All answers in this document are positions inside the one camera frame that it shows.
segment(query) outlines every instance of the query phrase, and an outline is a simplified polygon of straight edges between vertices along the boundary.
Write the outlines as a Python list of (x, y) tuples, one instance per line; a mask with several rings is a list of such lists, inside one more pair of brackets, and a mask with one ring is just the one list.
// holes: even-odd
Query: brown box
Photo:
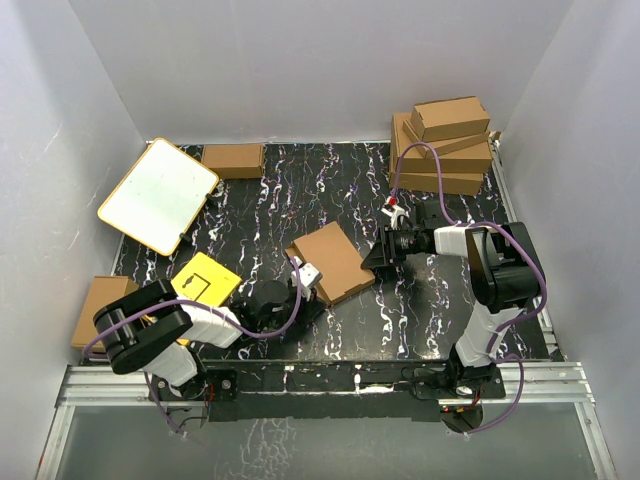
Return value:
[[(402, 130), (407, 134), (411, 143), (419, 142), (418, 134), (413, 130), (411, 126), (411, 114), (399, 114), (406, 115), (405, 120), (402, 122)], [(463, 150), (469, 147), (473, 147), (474, 145), (478, 145), (483, 142), (487, 142), (489, 139), (489, 130), (485, 130), (482, 133), (477, 135), (468, 135), (466, 137), (458, 137), (458, 138), (450, 138), (449, 140), (438, 140), (436, 142), (429, 142), (429, 144), (433, 147), (433, 149), (438, 154), (438, 157), (446, 155), (447, 153), (457, 152), (458, 150)], [(420, 152), (420, 154), (425, 158), (433, 158), (433, 153), (426, 147), (422, 145), (418, 145), (416, 149)]]
[(489, 114), (477, 97), (418, 103), (411, 126), (425, 142), (477, 135), (487, 130)]
[(202, 164), (222, 179), (261, 178), (264, 175), (264, 146), (207, 145), (202, 153)]
[[(98, 332), (93, 325), (93, 316), (102, 307), (129, 295), (138, 289), (138, 285), (129, 277), (94, 277), (89, 293), (84, 301), (76, 331), (71, 339), (71, 346), (82, 350), (93, 340)], [(93, 346), (92, 352), (104, 353), (104, 346), (99, 342)]]
[[(411, 144), (411, 138), (403, 129), (409, 113), (394, 113), (391, 122), (391, 142), (395, 148), (393, 167), (396, 167), (397, 158)], [(449, 173), (486, 173), (491, 167), (493, 156), (489, 143), (485, 140), (472, 147), (457, 150), (452, 153), (439, 155), (442, 172)], [(425, 159), (417, 148), (409, 150), (402, 162), (402, 174), (405, 173), (435, 173), (436, 162), (433, 158)]]
[[(393, 188), (396, 181), (395, 164), (398, 160), (398, 143), (396, 135), (392, 131), (391, 135), (391, 155), (389, 159), (389, 186)], [(425, 159), (418, 154), (420, 161)], [(454, 193), (458, 195), (476, 195), (480, 191), (484, 175), (481, 173), (444, 173), (442, 174), (442, 188), (444, 193)], [(400, 174), (398, 188), (407, 190), (417, 190), (420, 192), (438, 191), (437, 173), (404, 173)]]
[(294, 240), (287, 253), (310, 262), (322, 273), (316, 288), (318, 296), (329, 305), (364, 290), (375, 281), (371, 270), (360, 268), (362, 257), (337, 222)]

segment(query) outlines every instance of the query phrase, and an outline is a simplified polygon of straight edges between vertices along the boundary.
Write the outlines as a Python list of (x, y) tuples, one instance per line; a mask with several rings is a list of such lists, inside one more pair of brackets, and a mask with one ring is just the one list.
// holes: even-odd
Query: white wall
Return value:
[(96, 209), (144, 144), (71, 7), (0, 2), (2, 478), (33, 478), (94, 274)]
[(503, 144), (562, 350), (585, 366), (623, 479), (638, 478), (640, 5), (576, 2)]
[(570, 0), (71, 0), (145, 139), (389, 139), (478, 95), (503, 129)]

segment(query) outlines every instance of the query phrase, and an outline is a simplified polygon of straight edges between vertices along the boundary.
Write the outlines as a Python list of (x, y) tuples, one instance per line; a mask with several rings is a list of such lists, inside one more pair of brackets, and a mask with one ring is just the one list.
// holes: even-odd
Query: glass panel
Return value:
[[(485, 409), (493, 418), (504, 405)], [(403, 419), (199, 425), (187, 428), (201, 444), (170, 436), (153, 408), (77, 408), (57, 478), (596, 478), (573, 404), (520, 405), (469, 441), (441, 423)]]

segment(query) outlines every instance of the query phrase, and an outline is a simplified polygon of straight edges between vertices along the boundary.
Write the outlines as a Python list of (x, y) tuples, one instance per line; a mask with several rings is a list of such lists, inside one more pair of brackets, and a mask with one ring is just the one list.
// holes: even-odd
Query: black table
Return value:
[[(203, 146), (182, 147), (196, 159)], [(337, 221), (364, 257), (374, 240), (380, 207), (388, 196), (389, 144), (267, 145), (265, 176), (228, 180), (218, 186), (217, 205), (206, 205), (182, 244), (163, 257), (125, 238), (115, 273), (139, 285), (172, 278), (197, 252), (204, 252), (244, 279), (239, 291), (256, 281), (286, 281), (291, 267), (284, 248), (301, 235)], [(410, 207), (434, 194), (400, 191)], [(500, 192), (489, 172), (475, 197), (446, 195), (454, 218), (507, 221)], [(395, 271), (379, 273), (376, 283), (328, 309), (294, 338), (260, 341), (221, 350), (199, 345), (203, 360), (254, 359), (313, 362), (446, 359), (472, 309), (466, 261), (455, 257), (410, 257)], [(500, 354), (548, 359), (540, 326), (532, 320), (512, 327)]]

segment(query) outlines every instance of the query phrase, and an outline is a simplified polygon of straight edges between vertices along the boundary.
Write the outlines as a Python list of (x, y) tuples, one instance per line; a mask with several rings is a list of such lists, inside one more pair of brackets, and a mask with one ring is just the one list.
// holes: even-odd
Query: whiteboard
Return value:
[(218, 176), (163, 138), (153, 141), (98, 209), (98, 217), (161, 255), (171, 255)]

